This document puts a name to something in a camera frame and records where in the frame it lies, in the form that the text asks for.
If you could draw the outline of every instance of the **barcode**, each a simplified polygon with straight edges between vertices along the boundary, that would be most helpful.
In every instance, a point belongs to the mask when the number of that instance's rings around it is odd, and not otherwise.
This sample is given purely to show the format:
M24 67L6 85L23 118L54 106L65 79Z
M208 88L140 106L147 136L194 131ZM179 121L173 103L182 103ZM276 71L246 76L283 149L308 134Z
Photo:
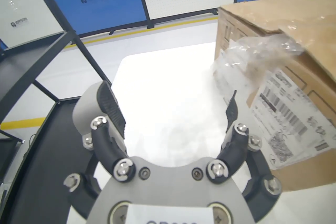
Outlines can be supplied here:
M280 133L276 133L270 140L269 145L273 152L281 162L287 161L287 159L293 157L293 153L286 145L284 139Z
M294 132L299 136L302 136L308 130L300 119L267 86L265 87L263 94L294 128Z

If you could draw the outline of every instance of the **white table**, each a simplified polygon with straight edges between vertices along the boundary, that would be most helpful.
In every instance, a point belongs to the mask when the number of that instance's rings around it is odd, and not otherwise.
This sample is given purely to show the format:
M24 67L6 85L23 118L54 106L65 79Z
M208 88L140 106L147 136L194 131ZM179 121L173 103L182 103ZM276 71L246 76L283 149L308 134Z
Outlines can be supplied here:
M122 60L112 89L126 119L130 157L172 167L218 155L227 118L210 70L214 48L208 43ZM110 175L98 164L95 177L102 188ZM247 166L233 178L243 191ZM334 223L335 200L335 184L286 192L260 223ZM68 223L84 223L80 218L71 209Z

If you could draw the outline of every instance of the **silver screw head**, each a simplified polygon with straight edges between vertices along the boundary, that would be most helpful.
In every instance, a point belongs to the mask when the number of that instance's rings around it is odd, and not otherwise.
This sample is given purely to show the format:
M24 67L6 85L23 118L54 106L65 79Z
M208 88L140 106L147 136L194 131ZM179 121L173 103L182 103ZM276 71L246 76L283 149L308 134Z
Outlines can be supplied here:
M237 125L237 128L238 128L241 132L246 132L246 131L247 131L247 127L246 127L246 125L241 124L241 123L239 123L239 124Z
M119 181L123 182L128 179L127 174L130 171L130 166L133 165L133 162L129 158L123 158L118 161L113 169L113 177Z
M228 167L225 165L223 161L220 159L214 159L213 161L209 162L207 166L207 174L210 179L216 179L219 177L228 177L229 171Z
M95 119L91 121L90 128L91 129L97 129L99 128L103 123L106 123L107 120L104 116L98 116Z
M279 195L282 192L281 182L277 177L270 180L264 180L266 190L272 195Z
M121 163L117 168L117 173L121 175L126 175L128 173L129 166L126 163Z
M217 163L217 164L214 164L213 167L212 167L212 172L213 174L215 174L216 177L221 177L224 175L224 167L223 165Z
M91 137L85 138L85 143L86 144L91 144L92 143L92 138Z
M248 128L245 124L237 123L237 124L234 125L234 129L240 135L247 135Z
M231 224L231 214L229 210L220 203L212 203L209 205L212 207L213 223L214 224Z
M63 185L69 188L70 192L73 192L78 187L80 181L81 181L81 176L78 173L72 173L65 178Z
M263 142L261 138L257 135L250 134L247 148L250 151L256 152L256 151L259 151L262 148L262 146L263 146Z
M68 188L72 188L73 186L76 185L76 179L74 177L69 177L65 179L64 185Z
M260 143L261 143L261 140L258 139L258 138L255 138L254 136L251 136L250 141L251 141L251 143L252 143L253 145L255 145L255 146L259 146Z
M108 217L109 224L125 224L129 202L121 202L114 206Z

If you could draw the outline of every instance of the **black cable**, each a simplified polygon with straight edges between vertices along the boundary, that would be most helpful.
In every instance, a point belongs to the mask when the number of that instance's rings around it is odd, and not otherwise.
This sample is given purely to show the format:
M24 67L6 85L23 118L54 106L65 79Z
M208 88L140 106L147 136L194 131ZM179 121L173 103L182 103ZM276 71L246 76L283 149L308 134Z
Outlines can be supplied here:
M31 142L30 142L30 141L31 141L31 139L32 139L32 137L33 137L34 135L36 135L36 134L33 134L33 135L30 136L30 139L29 139L29 146L31 145Z

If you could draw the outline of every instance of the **shipping label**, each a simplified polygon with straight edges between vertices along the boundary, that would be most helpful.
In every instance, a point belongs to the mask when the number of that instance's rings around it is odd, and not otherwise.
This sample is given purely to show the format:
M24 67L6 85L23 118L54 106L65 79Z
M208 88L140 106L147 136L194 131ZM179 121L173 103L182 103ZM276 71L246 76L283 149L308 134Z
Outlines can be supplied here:
M263 137L262 152L279 169L336 147L336 128L280 69L259 87L251 111Z

